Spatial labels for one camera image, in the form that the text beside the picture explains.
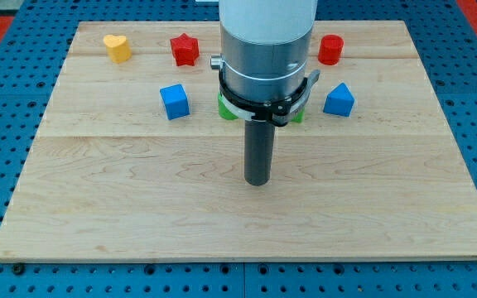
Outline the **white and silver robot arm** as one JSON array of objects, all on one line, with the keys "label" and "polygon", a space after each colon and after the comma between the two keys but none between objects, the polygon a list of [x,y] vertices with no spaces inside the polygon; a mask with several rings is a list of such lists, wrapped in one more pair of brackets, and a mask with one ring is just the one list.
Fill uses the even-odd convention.
[{"label": "white and silver robot arm", "polygon": [[316,9],[316,0],[219,1],[220,72],[227,88],[258,103],[297,91]]}]

